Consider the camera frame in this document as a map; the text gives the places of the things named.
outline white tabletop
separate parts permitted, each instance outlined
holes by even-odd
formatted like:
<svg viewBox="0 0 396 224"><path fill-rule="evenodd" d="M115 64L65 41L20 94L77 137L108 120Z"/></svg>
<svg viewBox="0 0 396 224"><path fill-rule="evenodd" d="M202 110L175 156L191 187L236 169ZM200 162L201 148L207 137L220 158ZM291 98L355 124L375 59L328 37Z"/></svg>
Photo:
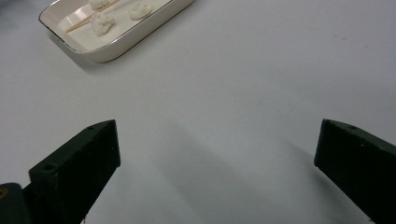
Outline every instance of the white tabletop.
<svg viewBox="0 0 396 224"><path fill-rule="evenodd" d="M195 0L102 64L50 38L51 1L0 0L0 183L115 119L89 224L370 223L313 159L322 119L396 144L394 0Z"/></svg>

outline black plastic part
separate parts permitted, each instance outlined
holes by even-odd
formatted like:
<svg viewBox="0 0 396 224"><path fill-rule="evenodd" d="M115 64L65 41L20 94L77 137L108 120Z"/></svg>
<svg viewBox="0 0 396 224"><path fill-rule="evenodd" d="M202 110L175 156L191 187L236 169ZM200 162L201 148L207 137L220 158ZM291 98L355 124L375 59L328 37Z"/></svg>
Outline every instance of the black plastic part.
<svg viewBox="0 0 396 224"><path fill-rule="evenodd" d="M32 224L19 184L0 185L0 223Z"/></svg>
<svg viewBox="0 0 396 224"><path fill-rule="evenodd" d="M79 224L119 166L116 122L101 122L33 167L31 187L26 191L44 200L58 223Z"/></svg>
<svg viewBox="0 0 396 224"><path fill-rule="evenodd" d="M94 124L33 167L25 189L0 186L0 224L80 224L119 166L116 121Z"/></svg>
<svg viewBox="0 0 396 224"><path fill-rule="evenodd" d="M375 223L396 223L396 147L325 119L315 165Z"/></svg>

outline wooden stick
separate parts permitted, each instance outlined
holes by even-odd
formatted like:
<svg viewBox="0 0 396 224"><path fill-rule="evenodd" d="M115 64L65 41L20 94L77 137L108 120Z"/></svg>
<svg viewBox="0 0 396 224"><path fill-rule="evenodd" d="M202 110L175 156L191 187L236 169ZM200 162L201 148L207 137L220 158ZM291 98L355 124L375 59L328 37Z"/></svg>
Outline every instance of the wooden stick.
<svg viewBox="0 0 396 224"><path fill-rule="evenodd" d="M114 0L113 2L108 3L108 4L105 5L104 7L99 8L99 10L96 11L96 12L101 12L101 11L105 10L106 8L113 6L114 4L116 4L116 3L119 2L119 1L120 1L120 0ZM71 31L76 30L76 29L77 29L78 27L80 27L84 22L88 21L88 20L92 17L92 15L95 14L96 12L93 12L93 13L92 13L91 15L89 15L88 17L86 17L86 18L84 18L83 20L79 21L78 23L76 23L76 24L70 26L69 28L67 28L67 29L65 30L65 32L66 32L66 33L69 33L69 32L71 32Z"/></svg>

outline white tray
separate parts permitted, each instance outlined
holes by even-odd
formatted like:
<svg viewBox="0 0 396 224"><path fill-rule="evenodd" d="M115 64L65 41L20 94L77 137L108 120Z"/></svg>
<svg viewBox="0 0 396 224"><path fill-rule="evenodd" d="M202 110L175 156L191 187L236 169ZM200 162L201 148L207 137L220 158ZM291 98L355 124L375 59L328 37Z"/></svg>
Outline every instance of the white tray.
<svg viewBox="0 0 396 224"><path fill-rule="evenodd" d="M129 18L128 11L136 2L153 6L151 14L145 19L133 21ZM94 12L88 0L58 0L45 8L38 19L72 52L90 61L105 63L119 57L192 2L193 0L120 0L104 10L104 13L115 18L116 24L101 36L94 34L89 22L70 33L65 32Z"/></svg>

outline food item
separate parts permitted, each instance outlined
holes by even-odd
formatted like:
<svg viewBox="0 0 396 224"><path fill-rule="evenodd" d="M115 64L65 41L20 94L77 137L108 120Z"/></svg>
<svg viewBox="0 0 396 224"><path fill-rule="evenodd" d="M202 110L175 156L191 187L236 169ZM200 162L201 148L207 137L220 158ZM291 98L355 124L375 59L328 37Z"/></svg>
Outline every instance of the food item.
<svg viewBox="0 0 396 224"><path fill-rule="evenodd" d="M91 17L92 30L96 35L104 35L114 24L114 17L110 15L105 15L101 12L96 12Z"/></svg>
<svg viewBox="0 0 396 224"><path fill-rule="evenodd" d="M88 0L93 9L99 9L108 4L108 0Z"/></svg>
<svg viewBox="0 0 396 224"><path fill-rule="evenodd" d="M132 20L140 20L147 17L152 11L152 6L147 3L136 2L131 10L129 10L129 16Z"/></svg>

